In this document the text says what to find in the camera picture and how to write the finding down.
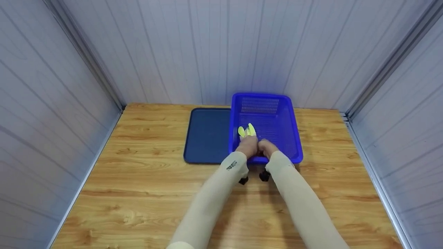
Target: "blue plastic basket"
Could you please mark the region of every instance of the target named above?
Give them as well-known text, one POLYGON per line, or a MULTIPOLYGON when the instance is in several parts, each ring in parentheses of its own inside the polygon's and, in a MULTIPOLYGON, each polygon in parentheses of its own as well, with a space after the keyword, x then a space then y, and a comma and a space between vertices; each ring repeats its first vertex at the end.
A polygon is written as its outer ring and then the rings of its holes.
MULTIPOLYGON (((251 123, 258 140, 265 138, 275 144, 292 163, 303 160, 300 135, 291 99, 284 95, 265 93, 236 93, 232 96, 229 124, 229 153, 240 143, 238 127, 251 123)), ((252 157, 250 163, 268 163, 263 156, 252 157)))

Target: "metal frame edge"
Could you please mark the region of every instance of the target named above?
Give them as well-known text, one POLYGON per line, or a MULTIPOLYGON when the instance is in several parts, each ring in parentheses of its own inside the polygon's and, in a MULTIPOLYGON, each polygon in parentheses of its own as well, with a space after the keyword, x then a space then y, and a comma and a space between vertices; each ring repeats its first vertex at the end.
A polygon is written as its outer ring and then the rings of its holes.
POLYGON ((409 33, 390 54, 390 56, 383 63, 383 66, 378 70, 378 72, 370 80, 369 84, 360 93, 355 102, 346 111, 346 115, 349 120, 352 121, 354 117, 363 109, 363 107, 369 102, 374 94, 381 88, 395 69, 398 68, 398 66, 404 61, 404 59, 442 15, 443 0, 434 0, 431 2, 409 33))
POLYGON ((100 148, 98 149, 93 161, 91 162, 91 165, 89 166, 89 170, 87 171, 82 183, 78 187, 77 193, 74 195, 74 198, 71 201, 71 204, 69 205, 68 209, 66 210, 65 215, 63 216, 62 220, 60 221, 60 224, 58 225, 56 231, 54 232, 54 235, 52 236, 51 240, 49 241, 47 245, 47 249, 50 249, 52 247, 52 244, 54 243, 55 239, 58 236, 58 233, 62 229, 63 224, 66 221, 66 218, 68 217, 72 207, 74 206, 75 201, 77 200, 83 186, 86 183, 86 180, 89 178, 89 175, 91 174, 92 169, 95 166, 95 163, 97 162, 98 158, 100 157, 100 154, 103 152, 103 149, 105 148, 106 143, 108 142, 109 138, 111 137, 112 132, 114 131, 115 127, 117 126, 118 121, 121 118, 122 113, 118 113, 116 119, 114 120, 113 124, 111 125, 111 128, 109 129, 108 133, 106 134, 106 137, 103 140, 103 143, 100 145, 100 148))
POLYGON ((97 61, 97 57, 94 56, 93 51, 88 46, 82 33, 79 31, 75 21, 73 20, 69 10, 65 6, 62 0, 42 0, 48 7, 52 16, 55 18, 57 23, 65 32, 68 39, 71 41, 72 45, 77 50, 80 57, 83 59, 85 64, 88 66, 94 78, 100 84, 100 87, 105 91, 107 96, 115 103, 117 108, 122 113, 124 110, 124 104, 121 101, 121 96, 119 96, 115 88, 110 83, 104 69, 101 67, 100 63, 97 61))
POLYGON ((396 212, 396 210, 393 207, 392 200, 388 196, 385 188, 383 187, 383 184, 380 181, 379 176, 374 170, 374 167, 372 166, 369 158, 366 155, 365 150, 360 144, 360 141, 358 140, 357 134, 355 133, 352 123, 348 120, 348 117, 341 113, 343 117, 343 122, 345 123, 346 127, 348 128, 348 132, 352 138, 352 141, 354 142, 355 148, 357 149, 357 152, 360 155, 360 158, 363 162, 363 165, 366 168, 366 171, 368 172, 369 178, 371 179, 375 190, 377 191, 378 196, 380 197, 380 201, 383 204, 383 207, 386 210, 386 213, 391 220, 391 223, 394 227, 395 232, 397 233, 397 236, 405 249, 415 249, 415 247, 412 244, 411 237, 406 233, 406 229, 402 222, 400 221, 399 215, 396 212))

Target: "beige sleeve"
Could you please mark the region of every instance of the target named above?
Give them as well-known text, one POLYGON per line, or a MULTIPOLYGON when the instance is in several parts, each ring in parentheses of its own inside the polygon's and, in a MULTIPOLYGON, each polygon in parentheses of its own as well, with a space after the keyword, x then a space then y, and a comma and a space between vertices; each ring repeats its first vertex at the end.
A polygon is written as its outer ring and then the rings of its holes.
POLYGON ((168 249, 187 249, 184 246, 186 244, 191 246, 188 248, 206 248, 212 229, 232 188, 247 175, 246 156, 243 153, 232 152, 227 156, 194 197, 168 249), (171 247, 174 244, 177 245, 177 242, 181 242, 178 244, 181 247, 171 247))
POLYGON ((271 173, 307 248, 349 248, 320 199, 287 156, 280 151, 274 152, 266 170, 271 173))

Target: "hand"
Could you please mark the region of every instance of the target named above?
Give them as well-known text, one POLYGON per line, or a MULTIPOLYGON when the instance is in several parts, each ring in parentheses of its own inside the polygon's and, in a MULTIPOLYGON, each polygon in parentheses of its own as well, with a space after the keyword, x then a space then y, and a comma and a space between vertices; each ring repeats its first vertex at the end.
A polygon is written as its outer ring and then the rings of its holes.
POLYGON ((258 149, 260 152, 263 152, 263 155, 268 159, 271 159, 271 155, 279 150, 277 146, 266 139, 262 139, 260 142, 258 142, 258 149))
POLYGON ((246 158, 250 158, 257 154, 257 136, 240 137, 240 144, 235 151, 242 152, 246 155, 246 158))

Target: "wood grain surface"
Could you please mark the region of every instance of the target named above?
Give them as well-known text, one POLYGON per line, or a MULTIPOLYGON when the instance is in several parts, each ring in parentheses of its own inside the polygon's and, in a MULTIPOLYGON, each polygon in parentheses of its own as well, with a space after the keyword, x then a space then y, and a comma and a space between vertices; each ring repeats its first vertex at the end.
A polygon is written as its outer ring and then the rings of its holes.
MULTIPOLYGON (((130 104, 53 248, 165 248, 216 165, 183 161, 195 105, 130 104)), ((295 109, 303 177, 352 248, 401 248, 337 110, 295 109)), ((251 168, 236 185, 208 248, 304 248, 273 181, 251 168)))

